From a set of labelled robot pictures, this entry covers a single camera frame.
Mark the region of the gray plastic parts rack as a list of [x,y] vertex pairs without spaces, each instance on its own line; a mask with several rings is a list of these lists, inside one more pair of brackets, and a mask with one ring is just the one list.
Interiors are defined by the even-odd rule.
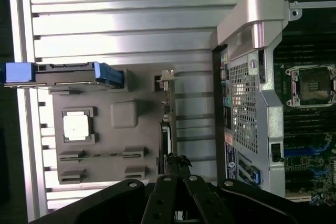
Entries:
[[[161,67],[123,69],[124,87],[76,85],[51,91],[58,180],[61,184],[154,179],[161,140],[163,91],[155,91]],[[89,117],[85,141],[64,137],[63,117]]]

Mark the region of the open black PC case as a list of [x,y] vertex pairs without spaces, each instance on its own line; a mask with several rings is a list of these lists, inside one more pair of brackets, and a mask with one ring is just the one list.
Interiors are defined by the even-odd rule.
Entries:
[[283,104],[275,90],[280,45],[336,44],[336,0],[285,0],[288,24],[265,49],[230,61],[211,35],[217,180],[285,197]]

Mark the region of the silver CPU chip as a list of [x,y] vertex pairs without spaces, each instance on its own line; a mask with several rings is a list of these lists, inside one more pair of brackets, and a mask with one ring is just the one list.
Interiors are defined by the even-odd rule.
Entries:
[[69,141],[85,141],[89,136],[89,117],[84,112],[68,112],[63,117],[64,137]]

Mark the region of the blue expansion slot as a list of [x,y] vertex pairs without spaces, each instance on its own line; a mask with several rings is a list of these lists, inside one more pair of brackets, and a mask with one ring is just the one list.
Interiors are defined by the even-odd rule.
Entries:
[[311,149],[311,148],[299,148],[299,149],[285,149],[284,150],[284,157],[290,156],[311,156],[311,155],[320,155],[324,153],[326,149]]

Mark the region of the green motherboard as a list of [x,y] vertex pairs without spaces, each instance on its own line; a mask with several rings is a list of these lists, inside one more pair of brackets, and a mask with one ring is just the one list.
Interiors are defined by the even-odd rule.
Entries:
[[336,104],[297,109],[286,105],[289,76],[285,70],[303,65],[336,65],[336,44],[317,42],[280,45],[274,51],[275,90],[284,108],[284,150],[326,149],[320,155],[285,160],[285,196],[313,206],[336,206]]

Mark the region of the hard disk in blue caddy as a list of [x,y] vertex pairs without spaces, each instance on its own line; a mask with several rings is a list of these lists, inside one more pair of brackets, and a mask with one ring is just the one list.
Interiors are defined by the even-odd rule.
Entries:
[[37,64],[32,62],[0,63],[0,84],[7,87],[71,87],[99,85],[124,87],[124,73],[106,63]]

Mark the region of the CPU socket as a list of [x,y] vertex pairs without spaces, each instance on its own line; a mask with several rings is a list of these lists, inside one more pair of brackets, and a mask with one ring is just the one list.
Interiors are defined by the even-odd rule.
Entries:
[[289,99],[292,108],[322,108],[336,104],[336,65],[303,65],[285,70],[289,76]]

